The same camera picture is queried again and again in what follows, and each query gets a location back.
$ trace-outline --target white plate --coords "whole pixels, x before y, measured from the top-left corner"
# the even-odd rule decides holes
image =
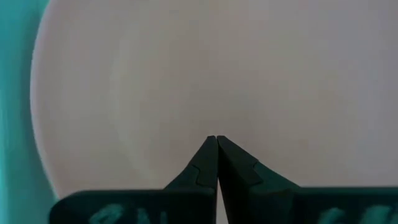
[[[397,10],[51,1],[31,103],[56,193],[163,187],[211,134],[301,185],[398,184]]]

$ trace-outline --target teal surface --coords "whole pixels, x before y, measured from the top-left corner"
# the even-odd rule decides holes
[[[34,144],[30,62],[47,0],[0,1],[0,223],[47,223],[55,198]]]

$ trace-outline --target black plastic piece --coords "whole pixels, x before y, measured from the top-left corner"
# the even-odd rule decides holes
[[[219,178],[230,224],[286,223],[293,189],[299,188],[261,164],[225,136],[218,136]]]
[[[208,136],[187,167],[166,186],[166,189],[210,188],[217,192],[217,178],[217,138],[215,136]]]
[[[87,191],[59,201],[51,224],[215,223],[214,191]]]
[[[301,188],[218,136],[230,224],[398,224],[398,188]]]
[[[73,194],[50,224],[215,224],[217,177],[230,224],[398,224],[398,188],[301,188],[225,136],[207,137],[165,189]]]
[[[215,224],[217,174],[218,144],[210,136],[165,189],[76,193],[52,208],[50,224]]]

